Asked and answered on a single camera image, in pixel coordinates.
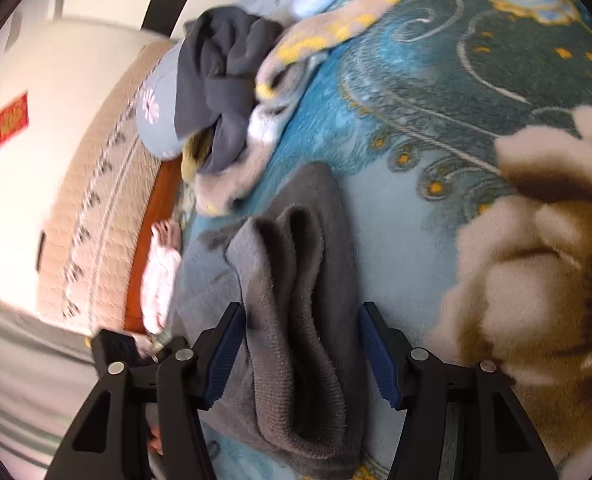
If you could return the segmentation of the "grey knit sweater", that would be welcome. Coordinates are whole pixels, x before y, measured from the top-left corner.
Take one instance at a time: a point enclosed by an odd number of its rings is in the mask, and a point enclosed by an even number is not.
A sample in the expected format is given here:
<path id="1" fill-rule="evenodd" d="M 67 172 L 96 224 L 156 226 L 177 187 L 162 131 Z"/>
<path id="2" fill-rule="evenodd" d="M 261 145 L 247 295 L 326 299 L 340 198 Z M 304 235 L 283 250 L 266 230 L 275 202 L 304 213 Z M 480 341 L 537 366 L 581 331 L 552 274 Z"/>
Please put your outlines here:
<path id="1" fill-rule="evenodd" d="M 296 170 L 262 214 L 186 245 L 168 330 L 194 341 L 233 301 L 245 308 L 246 335 L 204 422 L 296 474 L 352 477 L 366 364 L 350 222 L 324 162 Z"/>

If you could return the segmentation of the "pink fleece folded garment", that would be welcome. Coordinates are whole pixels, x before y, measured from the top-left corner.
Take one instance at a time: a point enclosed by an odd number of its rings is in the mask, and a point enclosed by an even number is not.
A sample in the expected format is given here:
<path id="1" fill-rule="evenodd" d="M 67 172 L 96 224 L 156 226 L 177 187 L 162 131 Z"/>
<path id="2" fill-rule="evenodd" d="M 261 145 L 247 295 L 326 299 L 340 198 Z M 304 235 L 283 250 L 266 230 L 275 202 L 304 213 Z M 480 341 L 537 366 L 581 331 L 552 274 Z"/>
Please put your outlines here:
<path id="1" fill-rule="evenodd" d="M 151 244 L 142 276 L 140 303 L 145 330 L 165 328 L 175 274 L 181 263 L 182 231 L 177 222 L 162 220 L 151 226 Z"/>

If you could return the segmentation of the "beige quilted headboard cover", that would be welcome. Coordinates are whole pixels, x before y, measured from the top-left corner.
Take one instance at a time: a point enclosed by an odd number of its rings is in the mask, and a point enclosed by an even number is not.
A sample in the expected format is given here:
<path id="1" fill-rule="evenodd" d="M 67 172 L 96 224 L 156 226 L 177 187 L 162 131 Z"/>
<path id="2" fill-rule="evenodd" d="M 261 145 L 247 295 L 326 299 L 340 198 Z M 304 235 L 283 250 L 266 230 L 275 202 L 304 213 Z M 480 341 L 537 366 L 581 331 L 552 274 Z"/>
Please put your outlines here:
<path id="1" fill-rule="evenodd" d="M 171 49 L 144 47 L 110 91 L 78 145 L 48 220 L 37 312 L 91 335 L 125 325 L 132 263 L 160 162 L 136 132 L 146 78 Z"/>

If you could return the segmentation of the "teal floral bed blanket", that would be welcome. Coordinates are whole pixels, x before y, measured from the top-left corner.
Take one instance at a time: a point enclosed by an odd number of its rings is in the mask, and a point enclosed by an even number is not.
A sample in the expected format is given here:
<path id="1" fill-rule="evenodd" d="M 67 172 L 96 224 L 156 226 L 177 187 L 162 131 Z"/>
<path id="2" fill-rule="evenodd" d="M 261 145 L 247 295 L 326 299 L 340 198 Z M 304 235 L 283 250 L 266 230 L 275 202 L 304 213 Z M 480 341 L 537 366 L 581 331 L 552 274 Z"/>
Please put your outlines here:
<path id="1" fill-rule="evenodd" d="M 592 301 L 529 315 L 452 306 L 466 249 L 460 232 L 512 188 L 494 141 L 528 126 L 573 129 L 592 106 L 590 0 L 405 0 L 332 50 L 314 76 L 255 192 L 230 216 L 194 216 L 187 235 L 263 211 L 291 170 L 321 160 L 338 178 L 361 289 L 413 341 L 442 359 L 504 356 L 517 393 L 563 479 L 592 478 Z M 554 321 L 555 352 L 529 321 Z"/>

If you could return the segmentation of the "olive yellow garment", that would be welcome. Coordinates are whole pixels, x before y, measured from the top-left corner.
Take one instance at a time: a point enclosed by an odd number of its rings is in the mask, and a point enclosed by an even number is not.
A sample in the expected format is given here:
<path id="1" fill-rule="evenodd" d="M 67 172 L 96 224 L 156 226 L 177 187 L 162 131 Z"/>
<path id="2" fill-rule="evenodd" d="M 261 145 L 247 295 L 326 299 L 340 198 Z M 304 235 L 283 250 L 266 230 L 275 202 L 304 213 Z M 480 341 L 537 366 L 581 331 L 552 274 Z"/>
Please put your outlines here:
<path id="1" fill-rule="evenodd" d="M 191 184 L 198 170 L 203 167 L 210 154 L 212 140 L 212 128 L 193 132 L 187 137 L 182 148 L 181 162 L 181 177 L 185 183 Z"/>

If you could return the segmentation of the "light blue flower pillow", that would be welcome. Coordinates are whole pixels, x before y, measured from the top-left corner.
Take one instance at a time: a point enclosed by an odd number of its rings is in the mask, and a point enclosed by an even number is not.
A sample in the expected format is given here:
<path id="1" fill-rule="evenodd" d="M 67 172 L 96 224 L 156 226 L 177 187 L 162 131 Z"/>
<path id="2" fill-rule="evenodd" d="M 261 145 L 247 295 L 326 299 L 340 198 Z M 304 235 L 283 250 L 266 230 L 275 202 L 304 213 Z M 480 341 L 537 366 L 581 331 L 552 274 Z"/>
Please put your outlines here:
<path id="1" fill-rule="evenodd" d="M 136 107 L 136 130 L 147 151 L 160 160 L 177 158 L 184 141 L 174 125 L 177 64 L 182 42 L 175 44 L 147 76 Z"/>

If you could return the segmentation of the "pink yellow fleece garment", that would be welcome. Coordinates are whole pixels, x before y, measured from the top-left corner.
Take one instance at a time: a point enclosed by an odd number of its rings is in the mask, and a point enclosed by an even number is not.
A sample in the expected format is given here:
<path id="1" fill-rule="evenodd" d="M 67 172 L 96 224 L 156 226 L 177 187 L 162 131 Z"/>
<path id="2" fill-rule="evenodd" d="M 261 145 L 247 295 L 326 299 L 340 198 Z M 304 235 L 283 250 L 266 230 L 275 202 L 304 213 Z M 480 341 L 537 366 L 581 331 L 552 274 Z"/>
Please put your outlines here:
<path id="1" fill-rule="evenodd" d="M 199 214 L 227 216 L 235 202 L 253 191 L 327 51 L 366 32 L 401 1 L 350 0 L 287 29 L 258 70 L 258 104 L 250 115 L 243 153 L 218 174 L 195 178 Z"/>

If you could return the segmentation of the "dark grey garment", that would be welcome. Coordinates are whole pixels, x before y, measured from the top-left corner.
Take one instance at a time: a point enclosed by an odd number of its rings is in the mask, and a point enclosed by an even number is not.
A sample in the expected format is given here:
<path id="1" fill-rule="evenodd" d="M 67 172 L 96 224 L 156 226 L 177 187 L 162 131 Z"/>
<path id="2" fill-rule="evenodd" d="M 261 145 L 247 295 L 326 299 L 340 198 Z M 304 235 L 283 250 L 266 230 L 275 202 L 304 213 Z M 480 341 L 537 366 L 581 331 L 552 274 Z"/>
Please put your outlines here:
<path id="1" fill-rule="evenodd" d="M 202 174 L 218 174 L 244 150 L 255 78 L 282 31 L 278 22 L 219 6 L 200 14 L 183 40 L 174 127 L 181 139 L 213 132 Z"/>

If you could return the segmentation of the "red paper wall decoration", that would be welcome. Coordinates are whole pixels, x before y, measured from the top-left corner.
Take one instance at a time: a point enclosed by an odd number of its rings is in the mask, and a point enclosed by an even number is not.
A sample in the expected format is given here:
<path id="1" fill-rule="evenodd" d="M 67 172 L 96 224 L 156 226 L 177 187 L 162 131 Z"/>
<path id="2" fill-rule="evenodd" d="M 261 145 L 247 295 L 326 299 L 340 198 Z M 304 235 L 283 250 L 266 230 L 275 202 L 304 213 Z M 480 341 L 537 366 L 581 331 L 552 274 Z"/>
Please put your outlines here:
<path id="1" fill-rule="evenodd" d="M 0 147 L 28 125 L 28 98 L 23 93 L 0 109 Z"/>

